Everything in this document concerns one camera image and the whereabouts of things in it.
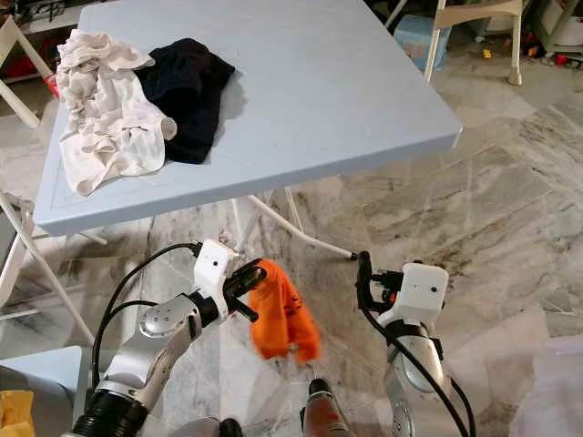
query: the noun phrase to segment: red object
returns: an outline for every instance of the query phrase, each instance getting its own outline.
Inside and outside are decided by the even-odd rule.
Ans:
[[[56,87],[56,73],[53,73],[51,76],[43,77],[43,79],[45,80],[48,89],[51,90],[51,93],[53,93],[56,98],[59,98],[58,88]]]
[[[34,73],[36,73],[36,68],[27,56],[21,57],[6,67],[6,75],[8,77],[29,76]]]
[[[555,64],[557,64],[558,66],[564,66],[568,64],[568,57],[566,57],[565,55],[555,56]]]

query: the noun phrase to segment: black cloth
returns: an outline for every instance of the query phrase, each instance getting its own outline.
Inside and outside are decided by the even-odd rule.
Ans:
[[[235,68],[191,38],[149,55],[156,64],[136,71],[144,95],[178,125],[176,136],[166,141],[166,158],[200,164],[219,123],[220,93]]]

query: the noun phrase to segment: white plastic bag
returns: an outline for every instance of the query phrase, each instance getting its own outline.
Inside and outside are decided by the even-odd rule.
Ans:
[[[582,436],[583,335],[547,341],[533,367],[533,391],[520,404],[509,436]]]

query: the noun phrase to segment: black cable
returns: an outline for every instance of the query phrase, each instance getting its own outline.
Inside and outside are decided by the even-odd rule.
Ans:
[[[107,316],[106,327],[111,322],[111,320],[114,317],[116,317],[116,314],[118,314],[120,311],[124,310],[125,308],[131,307],[133,305],[144,305],[146,307],[154,307],[158,304],[156,302],[152,302],[151,300],[130,300],[129,302],[124,302],[121,305],[119,305],[118,307],[116,307],[113,311],[111,311],[111,314],[109,314]]]
[[[99,354],[101,352],[101,341],[103,339],[103,333],[105,332],[106,327],[108,326],[108,324],[113,320],[114,317],[116,317],[116,314],[118,314],[120,311],[124,310],[127,307],[131,307],[133,305],[145,305],[147,307],[154,307],[156,305],[158,305],[156,302],[152,302],[150,300],[130,300],[129,302],[124,302],[121,305],[119,305],[118,307],[116,307],[113,311],[111,311],[110,314],[108,314],[104,320],[105,323],[103,324],[103,330],[100,331],[100,335],[97,338],[97,335],[95,337],[95,344],[97,344],[97,353],[95,353],[93,355],[93,357],[96,359],[95,363],[97,364],[97,368],[95,368],[95,366],[93,367],[93,375],[97,374],[97,383],[95,383],[95,378],[93,378],[93,389],[95,389],[97,387],[97,385],[99,384]]]
[[[401,352],[405,356],[405,358],[407,358],[421,372],[421,374],[427,379],[429,384],[433,387],[433,389],[435,390],[435,392],[437,393],[437,395],[439,396],[439,398],[441,399],[441,401],[444,403],[445,407],[451,414],[452,418],[454,419],[455,425],[457,425],[457,429],[459,430],[459,433],[462,435],[462,437],[470,437],[467,433],[467,429],[465,428],[462,418],[459,417],[459,414],[457,413],[457,410],[454,407],[454,404],[451,403],[451,401],[447,398],[447,395],[445,394],[443,389],[439,386],[439,384],[435,381],[434,377],[431,376],[431,373],[427,371],[424,365],[421,362],[419,362],[419,360],[394,335],[385,330],[381,326],[381,324],[373,317],[370,311],[366,309],[366,307],[364,306],[362,288],[357,287],[356,292],[358,296],[359,303],[358,306],[363,312],[364,317],[373,325],[373,328],[378,330],[381,333],[381,335],[383,335],[383,337],[386,338],[387,342],[395,346],[395,348],[399,352]]]
[[[472,412],[472,406],[470,405],[470,401],[465,396],[465,393],[462,390],[462,388],[459,385],[457,385],[457,382],[455,382],[453,378],[450,379],[452,382],[452,387],[454,388],[455,391],[457,391],[457,394],[459,395],[460,399],[462,400],[462,403],[465,406],[465,411],[467,412],[467,422],[470,425],[470,437],[476,437],[476,421],[474,420],[474,412]]]
[[[151,257],[143,260],[133,270],[131,270],[124,277],[124,279],[121,280],[121,282],[119,282],[119,285],[116,287],[116,290],[113,292],[113,295],[109,299],[109,303],[107,304],[106,310],[103,313],[103,317],[101,318],[101,322],[99,322],[99,328],[97,328],[97,332],[95,334],[95,341],[93,342],[93,348],[91,349],[91,368],[93,370],[91,380],[92,380],[92,384],[93,384],[94,389],[99,384],[99,353],[100,353],[100,349],[101,349],[101,341],[103,339],[103,331],[105,330],[105,328],[107,326],[107,317],[111,313],[113,306],[116,303],[116,299],[119,297],[119,295],[121,294],[121,291],[124,289],[124,287],[129,282],[129,280],[136,273],[138,273],[139,271],[144,269],[154,259],[164,255],[167,252],[170,252],[171,250],[181,249],[181,248],[190,249],[192,251],[192,254],[195,257],[197,257],[200,253],[201,247],[202,247],[202,243],[199,243],[199,242],[172,244],[171,246],[168,246],[167,248],[159,250]]]

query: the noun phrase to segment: blue plastic container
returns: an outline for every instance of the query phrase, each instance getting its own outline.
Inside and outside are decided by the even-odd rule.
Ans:
[[[425,16],[405,15],[394,30],[394,39],[411,58],[417,68],[424,71],[431,45],[434,20]],[[447,50],[447,40],[452,28],[442,29],[435,52],[434,70],[442,66]]]

